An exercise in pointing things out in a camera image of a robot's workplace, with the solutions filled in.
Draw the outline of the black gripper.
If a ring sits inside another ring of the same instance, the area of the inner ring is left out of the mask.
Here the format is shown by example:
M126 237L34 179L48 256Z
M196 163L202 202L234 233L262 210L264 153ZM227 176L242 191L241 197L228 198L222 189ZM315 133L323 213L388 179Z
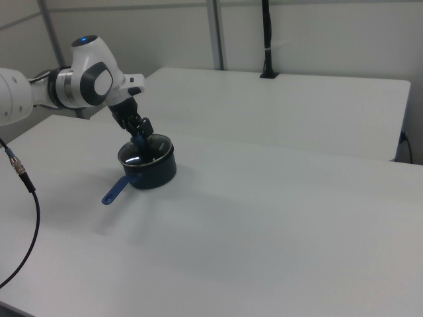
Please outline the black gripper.
M134 97L130 97L125 101L109 106L108 109L112 113L112 117L118 125L125 129L131 136L141 134L143 137L150 137L154 133L153 126L149 118L142 118L137 112L137 102Z

